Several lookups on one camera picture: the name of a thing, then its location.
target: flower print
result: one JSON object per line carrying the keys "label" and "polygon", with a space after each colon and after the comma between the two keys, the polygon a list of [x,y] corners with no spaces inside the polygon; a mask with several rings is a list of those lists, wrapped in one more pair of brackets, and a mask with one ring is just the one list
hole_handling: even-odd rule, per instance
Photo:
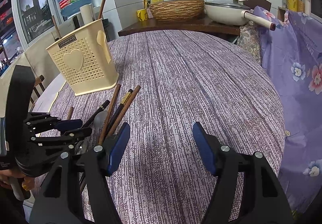
{"label": "flower print", "polygon": [[293,73],[294,81],[298,81],[299,79],[303,80],[305,78],[305,64],[300,65],[298,62],[294,62],[291,71]]}
{"label": "flower print", "polygon": [[313,67],[312,69],[312,81],[309,84],[309,90],[310,91],[314,91],[315,90],[315,94],[320,94],[320,92],[322,91],[322,64],[320,64],[320,67],[318,68],[316,65]]}
{"label": "flower print", "polygon": [[283,26],[284,27],[288,27],[289,26],[289,12],[287,11],[285,14],[284,14],[284,22],[283,22]]}
{"label": "flower print", "polygon": [[276,19],[275,15],[267,10],[264,10],[263,13],[267,16],[267,18],[269,19],[270,22],[272,21],[272,18]]}
{"label": "flower print", "polygon": [[306,176],[316,177],[319,174],[322,174],[322,160],[311,161],[309,167],[303,172]]}
{"label": "flower print", "polygon": [[301,22],[303,24],[306,24],[307,20],[312,20],[313,19],[312,17],[308,16],[307,14],[305,14],[303,12],[299,12],[298,15],[301,16]]}

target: metal screw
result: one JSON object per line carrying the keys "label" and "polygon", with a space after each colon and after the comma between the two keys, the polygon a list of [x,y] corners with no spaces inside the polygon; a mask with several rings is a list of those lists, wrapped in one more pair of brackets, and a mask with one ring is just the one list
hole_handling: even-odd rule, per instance
{"label": "metal screw", "polygon": [[100,152],[102,149],[103,149],[103,147],[101,145],[97,145],[94,147],[95,152]]}
{"label": "metal screw", "polygon": [[220,149],[225,152],[230,151],[230,148],[227,145],[221,146]]}
{"label": "metal screw", "polygon": [[255,157],[261,159],[263,157],[263,153],[257,151],[255,152]]}
{"label": "metal screw", "polygon": [[68,157],[68,152],[63,152],[62,154],[61,154],[61,158],[62,159],[65,159],[65,158],[67,158]]}

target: jianhao logo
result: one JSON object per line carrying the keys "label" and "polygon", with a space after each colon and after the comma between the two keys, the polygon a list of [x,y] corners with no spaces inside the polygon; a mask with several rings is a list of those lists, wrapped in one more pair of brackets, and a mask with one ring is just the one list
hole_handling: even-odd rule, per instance
{"label": "jianhao logo", "polygon": [[60,43],[58,44],[58,46],[59,46],[59,48],[63,48],[63,47],[65,47],[67,44],[70,44],[71,42],[76,41],[76,40],[77,40],[77,39],[76,39],[76,36],[75,36],[75,35],[72,35],[71,37],[68,37],[66,40],[64,40],[64,41],[60,42]]}

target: cream plastic basket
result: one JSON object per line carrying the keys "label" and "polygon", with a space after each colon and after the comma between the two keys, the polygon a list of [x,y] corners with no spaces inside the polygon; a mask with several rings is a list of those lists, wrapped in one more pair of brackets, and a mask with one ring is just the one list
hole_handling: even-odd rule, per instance
{"label": "cream plastic basket", "polygon": [[115,87],[115,70],[102,19],[65,35],[46,49],[76,96]]}

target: pot lid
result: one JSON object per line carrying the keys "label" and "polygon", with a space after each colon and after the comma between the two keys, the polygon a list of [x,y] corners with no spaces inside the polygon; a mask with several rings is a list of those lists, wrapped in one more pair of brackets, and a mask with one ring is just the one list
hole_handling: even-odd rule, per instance
{"label": "pot lid", "polygon": [[240,9],[240,10],[248,10],[248,11],[250,10],[250,8],[246,5],[241,5],[241,4],[237,4],[229,1],[210,1],[210,2],[205,2],[205,4]]}

